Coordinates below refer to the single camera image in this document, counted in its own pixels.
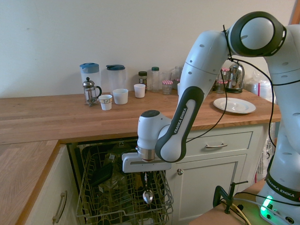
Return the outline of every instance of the white cabinet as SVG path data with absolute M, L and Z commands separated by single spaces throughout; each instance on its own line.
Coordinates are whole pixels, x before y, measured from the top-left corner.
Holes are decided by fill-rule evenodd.
M 268 125 L 214 129 L 187 143 L 184 159 L 166 172 L 174 198 L 172 225 L 183 225 L 212 209 L 216 186 L 226 192 L 232 182 L 248 180 L 235 192 L 249 187 L 254 179 Z M 204 131 L 191 131 L 188 138 Z
M 76 225 L 78 192 L 67 148 L 60 149 L 25 225 Z M 58 223 L 53 217 L 58 216 Z
M 210 210 L 215 187 L 239 182 L 245 159 L 240 155 L 176 164 L 183 174 L 175 176 L 172 224 L 187 224 Z

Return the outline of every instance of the white cup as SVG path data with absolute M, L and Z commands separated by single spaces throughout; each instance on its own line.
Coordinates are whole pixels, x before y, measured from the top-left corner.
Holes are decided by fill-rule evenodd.
M 116 89 L 112 91 L 115 104 L 123 105 L 128 102 L 128 90 Z
M 180 83 L 177 84 L 177 94 L 180 95 Z
M 135 84 L 134 88 L 135 88 L 135 97 L 136 98 L 145 97 L 145 88 L 146 88 L 145 84 L 142 84 L 142 83 Z
M 111 95 L 101 95 L 98 99 L 102 110 L 110 110 L 112 108 L 113 97 Z

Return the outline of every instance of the blue lid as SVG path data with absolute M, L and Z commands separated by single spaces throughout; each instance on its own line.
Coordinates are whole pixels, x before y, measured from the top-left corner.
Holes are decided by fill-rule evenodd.
M 107 70 L 123 70 L 123 69 L 125 69 L 125 66 L 123 66 L 123 65 L 107 65 L 106 66 L 107 68 Z
M 93 74 L 99 72 L 99 64 L 88 62 L 80 65 L 80 72 L 82 74 Z

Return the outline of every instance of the white mug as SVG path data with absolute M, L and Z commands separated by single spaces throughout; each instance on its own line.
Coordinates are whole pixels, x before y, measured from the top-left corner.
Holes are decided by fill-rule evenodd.
M 116 89 L 112 91 L 115 104 L 124 105 L 128 102 L 128 90 Z
M 135 84 L 134 88 L 135 88 L 135 97 L 136 98 L 145 97 L 145 88 L 146 88 L 145 84 L 142 84 L 142 83 Z

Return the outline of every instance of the dish rack basket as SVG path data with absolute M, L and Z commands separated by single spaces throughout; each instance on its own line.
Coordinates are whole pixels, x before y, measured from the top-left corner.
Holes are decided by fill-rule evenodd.
M 153 172 L 150 189 L 154 198 L 151 204 L 146 204 L 142 197 L 144 188 L 141 185 L 140 173 L 123 173 L 118 170 L 118 179 L 113 175 L 106 181 L 114 183 L 113 188 L 105 189 L 101 184 L 96 187 L 90 185 L 93 173 L 104 165 L 107 155 L 110 155 L 108 151 L 102 151 L 100 145 L 94 145 L 90 146 L 83 160 L 84 172 L 76 209 L 81 224 L 166 224 L 169 214 L 173 212 L 173 197 L 165 171 Z M 122 168 L 121 157 L 118 158 L 115 167 Z

